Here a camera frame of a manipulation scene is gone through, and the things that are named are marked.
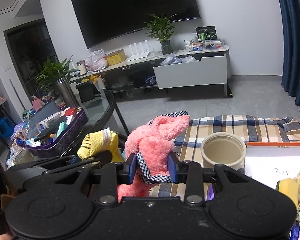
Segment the bamboo plant in dark vase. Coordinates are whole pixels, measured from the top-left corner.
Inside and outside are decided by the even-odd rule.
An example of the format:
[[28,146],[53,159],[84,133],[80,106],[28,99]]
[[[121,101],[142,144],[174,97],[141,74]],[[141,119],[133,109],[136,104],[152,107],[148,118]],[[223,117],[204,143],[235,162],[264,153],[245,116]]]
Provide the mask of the bamboo plant in dark vase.
[[151,22],[146,22],[145,29],[148,31],[148,37],[155,38],[161,44],[161,51],[163,55],[168,55],[173,53],[173,48],[171,46],[170,38],[174,33],[175,25],[172,22],[172,16],[166,16],[162,14],[157,16],[154,14],[149,14],[153,17]]

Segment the black green product box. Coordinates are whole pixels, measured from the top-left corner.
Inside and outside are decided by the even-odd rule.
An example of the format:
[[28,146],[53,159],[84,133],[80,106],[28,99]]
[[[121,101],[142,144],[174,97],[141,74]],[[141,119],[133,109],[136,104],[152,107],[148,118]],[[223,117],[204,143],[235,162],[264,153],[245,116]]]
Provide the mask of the black green product box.
[[218,40],[215,26],[196,27],[198,40],[205,42],[206,40]]

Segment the beige paper cup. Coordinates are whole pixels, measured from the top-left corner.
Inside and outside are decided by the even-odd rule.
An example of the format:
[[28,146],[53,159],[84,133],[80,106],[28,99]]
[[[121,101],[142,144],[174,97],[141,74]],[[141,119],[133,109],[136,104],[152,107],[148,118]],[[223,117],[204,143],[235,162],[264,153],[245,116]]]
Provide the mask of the beige paper cup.
[[208,135],[200,146],[204,168],[213,168],[216,164],[224,164],[244,173],[247,147],[238,136],[226,132]]

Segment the pink fluffy garment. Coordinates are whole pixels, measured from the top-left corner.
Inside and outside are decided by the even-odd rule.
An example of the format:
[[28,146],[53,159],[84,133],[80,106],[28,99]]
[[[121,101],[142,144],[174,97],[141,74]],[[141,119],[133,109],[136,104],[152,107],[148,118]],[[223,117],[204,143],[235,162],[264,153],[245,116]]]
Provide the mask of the pink fluffy garment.
[[136,155],[136,174],[132,184],[118,186],[118,200],[147,197],[151,188],[171,182],[168,155],[175,150],[174,139],[187,130],[189,122],[188,112],[178,111],[156,116],[130,133],[125,154]]

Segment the white wifi router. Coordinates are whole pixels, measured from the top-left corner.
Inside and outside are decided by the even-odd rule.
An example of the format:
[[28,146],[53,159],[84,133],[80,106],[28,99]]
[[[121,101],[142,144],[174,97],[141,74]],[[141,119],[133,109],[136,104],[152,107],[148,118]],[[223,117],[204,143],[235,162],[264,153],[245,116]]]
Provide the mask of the white wifi router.
[[131,53],[131,57],[128,61],[146,58],[150,54],[147,40],[143,42],[139,41],[139,44],[133,43],[128,45]]

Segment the white jar with lid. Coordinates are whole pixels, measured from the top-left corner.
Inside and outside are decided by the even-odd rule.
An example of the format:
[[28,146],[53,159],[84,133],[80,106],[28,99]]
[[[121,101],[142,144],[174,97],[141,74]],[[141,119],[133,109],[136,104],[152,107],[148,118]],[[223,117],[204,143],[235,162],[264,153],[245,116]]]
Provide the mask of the white jar with lid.
[[84,75],[87,73],[87,69],[85,66],[85,61],[77,62],[77,69],[79,70],[80,75]]

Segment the plaid checked blanket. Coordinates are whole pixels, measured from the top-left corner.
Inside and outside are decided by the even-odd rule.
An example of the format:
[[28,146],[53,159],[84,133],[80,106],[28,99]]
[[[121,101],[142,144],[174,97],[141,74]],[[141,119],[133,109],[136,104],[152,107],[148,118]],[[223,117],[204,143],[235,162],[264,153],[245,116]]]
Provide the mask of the plaid checked blanket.
[[300,123],[292,118],[259,118],[251,115],[218,115],[193,119],[185,133],[175,139],[179,160],[200,164],[200,146],[212,133],[226,132],[249,142],[300,142]]

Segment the bamboo plant in steel vase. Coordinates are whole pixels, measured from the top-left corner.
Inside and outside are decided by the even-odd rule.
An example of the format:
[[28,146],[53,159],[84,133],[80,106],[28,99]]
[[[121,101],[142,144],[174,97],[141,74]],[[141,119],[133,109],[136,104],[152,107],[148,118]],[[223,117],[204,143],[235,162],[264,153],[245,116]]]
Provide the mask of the bamboo plant in steel vase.
[[36,78],[38,89],[43,89],[57,99],[62,97],[68,107],[78,107],[79,103],[70,87],[70,79],[77,69],[70,69],[71,57],[59,62],[58,59],[47,59],[43,64],[43,70]]

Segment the yellow cardboard box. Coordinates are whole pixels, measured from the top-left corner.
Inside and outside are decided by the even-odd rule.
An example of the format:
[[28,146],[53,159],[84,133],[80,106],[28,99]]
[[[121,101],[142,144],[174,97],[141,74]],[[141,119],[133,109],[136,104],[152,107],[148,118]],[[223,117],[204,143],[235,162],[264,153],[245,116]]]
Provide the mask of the yellow cardboard box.
[[114,52],[106,55],[106,59],[110,66],[118,64],[118,63],[122,63],[123,61],[126,60],[126,58],[127,57],[126,57],[125,51],[123,49],[114,51]]

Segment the clear tray of small items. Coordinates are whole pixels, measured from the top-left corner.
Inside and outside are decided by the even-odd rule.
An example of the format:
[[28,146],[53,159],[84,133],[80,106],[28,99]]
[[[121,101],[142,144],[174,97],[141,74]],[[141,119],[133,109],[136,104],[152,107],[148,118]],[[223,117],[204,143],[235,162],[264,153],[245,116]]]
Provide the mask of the clear tray of small items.
[[186,51],[204,51],[212,49],[222,49],[224,42],[220,40],[205,40],[205,41],[195,41],[195,40],[184,40]]

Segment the pink white plastic bag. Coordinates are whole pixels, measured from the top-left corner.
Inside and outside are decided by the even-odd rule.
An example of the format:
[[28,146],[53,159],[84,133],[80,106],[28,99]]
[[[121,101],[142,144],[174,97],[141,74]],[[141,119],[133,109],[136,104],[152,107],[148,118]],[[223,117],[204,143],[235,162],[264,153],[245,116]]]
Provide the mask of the pink white plastic bag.
[[92,72],[98,72],[108,66],[106,54],[103,49],[93,51],[86,59],[85,64]]

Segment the purple tray with clutter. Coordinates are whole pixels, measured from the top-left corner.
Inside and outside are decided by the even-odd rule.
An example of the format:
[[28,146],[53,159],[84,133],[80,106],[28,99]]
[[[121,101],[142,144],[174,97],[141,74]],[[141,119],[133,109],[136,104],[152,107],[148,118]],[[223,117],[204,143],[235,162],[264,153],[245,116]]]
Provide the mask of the purple tray with clutter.
[[88,117],[83,108],[70,108],[49,127],[25,142],[25,147],[38,158],[59,157],[82,135]]

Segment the large black wall television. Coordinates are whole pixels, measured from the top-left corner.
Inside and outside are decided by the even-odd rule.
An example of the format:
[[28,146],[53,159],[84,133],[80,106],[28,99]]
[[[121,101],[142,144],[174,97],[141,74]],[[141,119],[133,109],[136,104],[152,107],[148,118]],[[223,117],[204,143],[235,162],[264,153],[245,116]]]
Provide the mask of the large black wall television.
[[196,0],[71,0],[88,49],[139,31],[154,16],[172,21],[199,18]]

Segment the round glass side table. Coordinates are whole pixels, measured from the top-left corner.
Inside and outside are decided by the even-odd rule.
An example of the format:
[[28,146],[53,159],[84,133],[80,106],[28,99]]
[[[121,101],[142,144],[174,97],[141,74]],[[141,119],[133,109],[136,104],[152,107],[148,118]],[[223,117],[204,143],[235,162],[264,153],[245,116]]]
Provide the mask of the round glass side table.
[[[76,98],[80,102],[79,94],[76,94]],[[81,142],[88,133],[97,132],[108,127],[112,131],[120,133],[118,124],[114,119],[114,112],[116,112],[122,124],[124,131],[122,134],[125,136],[130,134],[111,91],[100,89],[100,94],[95,96],[93,100],[80,102],[80,104],[88,117],[88,122],[76,138],[77,141]]]

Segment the orange white cardboard box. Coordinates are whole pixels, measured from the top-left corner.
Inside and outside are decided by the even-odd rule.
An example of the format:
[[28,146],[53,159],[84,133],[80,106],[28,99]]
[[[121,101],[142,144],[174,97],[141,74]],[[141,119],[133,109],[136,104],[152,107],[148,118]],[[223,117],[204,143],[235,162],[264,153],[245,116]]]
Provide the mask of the orange white cardboard box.
[[[300,142],[249,142],[245,174],[276,190],[277,182],[295,181],[300,172]],[[300,239],[300,226],[294,224],[290,239]]]

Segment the yellow fluffy sock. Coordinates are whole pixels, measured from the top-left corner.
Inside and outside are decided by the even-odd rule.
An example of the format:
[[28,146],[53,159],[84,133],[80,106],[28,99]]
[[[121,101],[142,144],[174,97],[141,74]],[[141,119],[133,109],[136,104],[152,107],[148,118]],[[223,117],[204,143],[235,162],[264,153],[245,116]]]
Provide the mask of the yellow fluffy sock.
[[83,160],[95,157],[104,151],[111,152],[111,162],[124,162],[119,150],[119,135],[111,131],[110,128],[87,134],[77,151],[77,155]]

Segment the plastic bags in drawer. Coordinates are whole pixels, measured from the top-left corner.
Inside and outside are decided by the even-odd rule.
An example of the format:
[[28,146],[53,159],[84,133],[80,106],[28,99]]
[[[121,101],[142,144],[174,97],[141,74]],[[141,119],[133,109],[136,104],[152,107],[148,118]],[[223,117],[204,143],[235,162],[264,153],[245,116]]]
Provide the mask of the plastic bags in drawer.
[[186,56],[186,57],[182,57],[179,58],[175,55],[171,55],[168,56],[164,59],[164,61],[162,61],[160,63],[161,66],[166,66],[166,65],[170,65],[170,64],[179,64],[179,63],[192,63],[192,62],[196,62],[197,59],[195,59],[192,56]]

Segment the purple plastic bag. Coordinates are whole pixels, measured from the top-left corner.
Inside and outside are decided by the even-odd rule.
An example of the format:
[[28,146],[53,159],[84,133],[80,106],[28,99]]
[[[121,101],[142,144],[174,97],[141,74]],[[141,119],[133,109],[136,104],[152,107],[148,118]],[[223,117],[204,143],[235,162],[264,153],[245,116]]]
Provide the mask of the purple plastic bag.
[[210,184],[207,188],[207,201],[211,201],[215,197],[214,191],[213,191],[213,185]]

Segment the white grey TV cabinet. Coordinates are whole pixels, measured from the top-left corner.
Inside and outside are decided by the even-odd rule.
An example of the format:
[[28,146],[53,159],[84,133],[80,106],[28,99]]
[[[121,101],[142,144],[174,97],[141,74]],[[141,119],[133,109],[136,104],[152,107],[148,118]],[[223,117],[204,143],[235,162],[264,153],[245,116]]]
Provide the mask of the white grey TV cabinet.
[[179,50],[172,55],[179,59],[191,56],[196,60],[162,65],[166,56],[158,52],[143,59],[130,62],[125,60],[95,74],[101,77],[99,85],[104,85],[112,93],[156,87],[170,89],[222,85],[224,96],[227,96],[230,78],[229,46],[202,51]]

